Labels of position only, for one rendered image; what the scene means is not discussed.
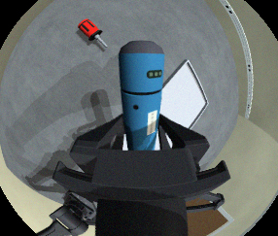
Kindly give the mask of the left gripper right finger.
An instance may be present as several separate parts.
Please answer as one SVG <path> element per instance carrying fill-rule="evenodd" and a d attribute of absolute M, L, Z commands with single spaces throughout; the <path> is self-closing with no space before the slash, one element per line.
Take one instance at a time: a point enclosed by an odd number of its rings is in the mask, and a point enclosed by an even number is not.
<path fill-rule="evenodd" d="M 191 150 L 194 163 L 199 162 L 210 147 L 205 136 L 172 121 L 162 114 L 159 114 L 157 133 L 161 150 L 188 148 Z M 171 140 L 172 147 L 170 147 L 165 133 Z"/>

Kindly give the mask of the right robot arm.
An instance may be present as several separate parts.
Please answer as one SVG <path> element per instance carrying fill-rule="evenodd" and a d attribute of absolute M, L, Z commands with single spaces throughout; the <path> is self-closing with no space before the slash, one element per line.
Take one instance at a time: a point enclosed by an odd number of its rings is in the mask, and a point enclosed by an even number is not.
<path fill-rule="evenodd" d="M 217 195 L 219 194 L 219 195 Z M 187 207 L 187 213 L 196 213 L 196 212 L 202 212 L 202 211 L 208 211 L 208 210 L 214 210 L 216 211 L 221 205 L 225 203 L 224 196 L 220 193 L 212 193 L 208 192 L 207 194 L 200 196 L 199 198 L 212 201 L 213 203 L 205 204 L 205 205 L 198 205 L 198 206 L 189 206 Z M 221 199 L 222 197 L 222 199 Z M 217 203 L 217 204 L 216 204 Z"/>

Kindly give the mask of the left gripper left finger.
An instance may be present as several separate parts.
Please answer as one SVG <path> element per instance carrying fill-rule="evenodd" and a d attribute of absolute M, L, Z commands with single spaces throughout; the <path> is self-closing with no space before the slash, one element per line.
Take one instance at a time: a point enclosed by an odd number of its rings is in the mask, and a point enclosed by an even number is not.
<path fill-rule="evenodd" d="M 117 133 L 117 131 L 119 132 Z M 117 134 L 117 136 L 116 136 Z M 111 147 L 111 142 L 116 136 L 114 145 Z M 97 147 L 107 150 L 122 150 L 124 140 L 124 124 L 123 114 L 113 120 L 98 126 L 89 132 L 77 137 L 74 145 Z M 73 146 L 74 146 L 73 145 Z"/>

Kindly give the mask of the white shallow rectangular tray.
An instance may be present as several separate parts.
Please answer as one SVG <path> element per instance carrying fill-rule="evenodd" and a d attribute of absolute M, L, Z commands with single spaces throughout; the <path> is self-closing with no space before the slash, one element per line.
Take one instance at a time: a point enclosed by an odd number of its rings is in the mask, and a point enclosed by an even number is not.
<path fill-rule="evenodd" d="M 202 85 L 185 59 L 162 85 L 160 113 L 191 129 L 207 105 Z"/>

